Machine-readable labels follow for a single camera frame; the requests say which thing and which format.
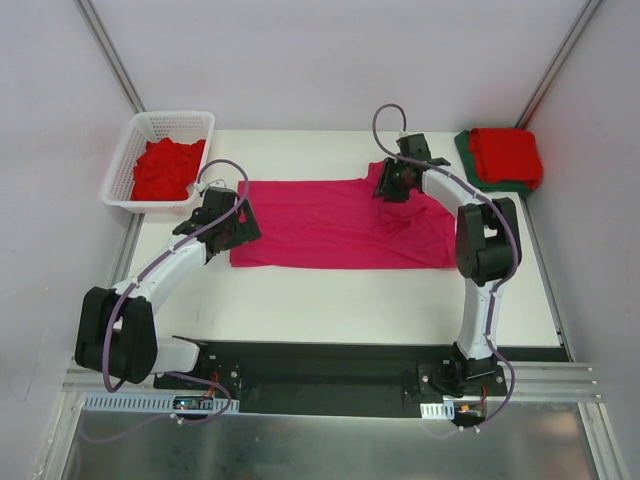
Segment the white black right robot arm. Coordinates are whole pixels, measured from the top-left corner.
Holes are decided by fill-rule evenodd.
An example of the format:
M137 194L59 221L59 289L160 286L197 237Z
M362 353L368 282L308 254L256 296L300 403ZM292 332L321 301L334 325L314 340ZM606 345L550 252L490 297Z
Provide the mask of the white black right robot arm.
M498 373L496 325L505 284L521 261L517 212L509 198L490 199L431 155L422 134L403 134L384 160L374 196L402 202L413 190L456 217L455 255L465 279L462 325L447 364L429 375L435 391L460 398Z

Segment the pink t shirt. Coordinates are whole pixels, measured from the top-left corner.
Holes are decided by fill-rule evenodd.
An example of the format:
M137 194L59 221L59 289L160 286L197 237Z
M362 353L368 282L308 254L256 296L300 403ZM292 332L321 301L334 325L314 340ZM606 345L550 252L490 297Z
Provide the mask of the pink t shirt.
M373 193L382 171L334 181L240 182L261 237L234 248L234 268L453 269L455 219L435 199L412 191L408 201Z

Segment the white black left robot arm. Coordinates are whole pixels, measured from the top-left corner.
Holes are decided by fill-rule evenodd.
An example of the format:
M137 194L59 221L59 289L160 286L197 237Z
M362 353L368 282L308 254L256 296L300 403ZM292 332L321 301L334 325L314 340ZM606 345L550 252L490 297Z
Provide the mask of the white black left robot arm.
M192 389L205 386L212 366L195 340L160 337L155 315L174 290L216 255L261 237L248 195L208 187L202 203L177 225L163 249L134 277L84 296L75 363L110 382L139 384L154 374L176 372Z

